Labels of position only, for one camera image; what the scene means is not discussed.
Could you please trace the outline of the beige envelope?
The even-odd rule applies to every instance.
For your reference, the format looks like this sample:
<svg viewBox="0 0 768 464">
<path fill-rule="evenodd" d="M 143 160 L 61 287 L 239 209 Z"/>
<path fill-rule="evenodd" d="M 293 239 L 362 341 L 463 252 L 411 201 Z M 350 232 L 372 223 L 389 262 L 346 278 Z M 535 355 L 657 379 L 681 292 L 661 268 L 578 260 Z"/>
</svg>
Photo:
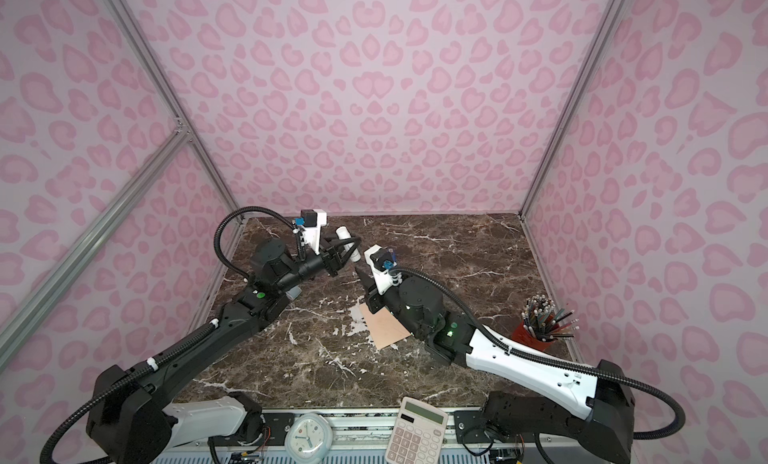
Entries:
<svg viewBox="0 0 768 464">
<path fill-rule="evenodd" d="M 409 337 L 411 333 L 386 309 L 371 313 L 365 303 L 359 305 L 364 323 L 377 350 Z"/>
</svg>

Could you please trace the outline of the white glue stick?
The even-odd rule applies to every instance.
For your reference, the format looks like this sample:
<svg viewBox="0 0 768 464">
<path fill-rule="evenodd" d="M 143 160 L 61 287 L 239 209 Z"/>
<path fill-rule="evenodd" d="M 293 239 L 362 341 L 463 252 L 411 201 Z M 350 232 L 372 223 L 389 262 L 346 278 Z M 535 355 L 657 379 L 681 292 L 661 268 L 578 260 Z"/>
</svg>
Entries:
<svg viewBox="0 0 768 464">
<path fill-rule="evenodd" d="M 361 254 L 358 250 L 359 245 L 353 241 L 353 236 L 346 226 L 340 226 L 336 229 L 336 235 L 344 241 L 344 250 L 350 254 L 352 262 L 359 262 Z"/>
</svg>

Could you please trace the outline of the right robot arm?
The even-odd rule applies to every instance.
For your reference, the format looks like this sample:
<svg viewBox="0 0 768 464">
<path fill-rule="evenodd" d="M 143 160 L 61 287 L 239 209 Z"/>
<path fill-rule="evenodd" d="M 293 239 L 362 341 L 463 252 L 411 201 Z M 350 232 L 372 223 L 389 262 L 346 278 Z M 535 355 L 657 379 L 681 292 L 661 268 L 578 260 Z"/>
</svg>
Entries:
<svg viewBox="0 0 768 464">
<path fill-rule="evenodd" d="M 612 365 L 592 373 L 553 358 L 477 325 L 444 305 L 436 284 L 408 275 L 394 284 L 378 270 L 355 270 L 373 313 L 393 317 L 424 343 L 440 364 L 483 371 L 531 390 L 528 397 L 494 391 L 482 420 L 497 436 L 554 434 L 568 437 L 591 454 L 612 463 L 628 463 L 634 432 L 635 399 L 611 374 Z"/>
</svg>

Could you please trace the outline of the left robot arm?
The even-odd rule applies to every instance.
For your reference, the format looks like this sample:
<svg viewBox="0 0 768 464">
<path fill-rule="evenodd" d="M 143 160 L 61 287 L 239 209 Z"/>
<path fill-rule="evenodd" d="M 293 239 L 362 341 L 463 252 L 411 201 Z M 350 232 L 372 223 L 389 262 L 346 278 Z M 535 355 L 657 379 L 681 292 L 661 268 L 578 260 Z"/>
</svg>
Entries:
<svg viewBox="0 0 768 464">
<path fill-rule="evenodd" d="M 335 276 L 360 246 L 359 237 L 325 236 L 318 250 L 292 254 L 279 239 L 260 243 L 246 287 L 206 324 L 127 370 L 117 365 L 95 381 L 88 436 L 115 463 L 149 463 L 170 443 L 181 421 L 164 413 L 176 395 L 208 366 L 277 320 L 290 291 L 321 273 Z"/>
</svg>

